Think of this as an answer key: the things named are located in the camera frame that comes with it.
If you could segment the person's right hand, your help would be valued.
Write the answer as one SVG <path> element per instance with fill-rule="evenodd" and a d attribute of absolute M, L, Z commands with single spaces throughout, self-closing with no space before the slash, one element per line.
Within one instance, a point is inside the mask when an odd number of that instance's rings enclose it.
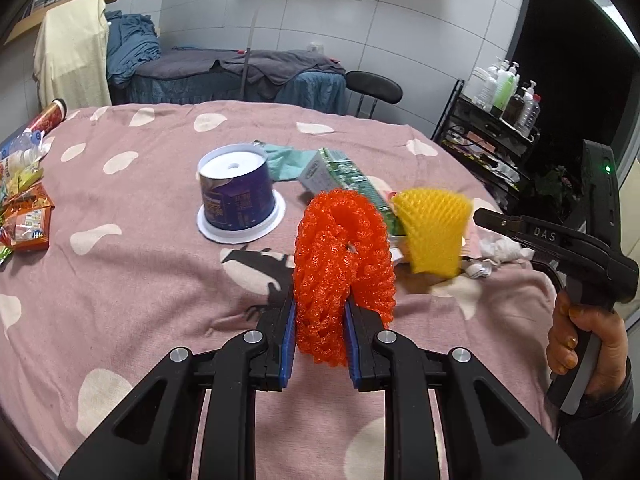
<path fill-rule="evenodd" d="M 627 376 L 628 337 L 624 320 L 615 311 L 574 304 L 565 290 L 556 296 L 548 333 L 546 358 L 550 370 L 562 376 L 579 364 L 578 330 L 593 333 L 601 341 L 598 362 L 585 394 L 599 400 L 616 393 Z"/>

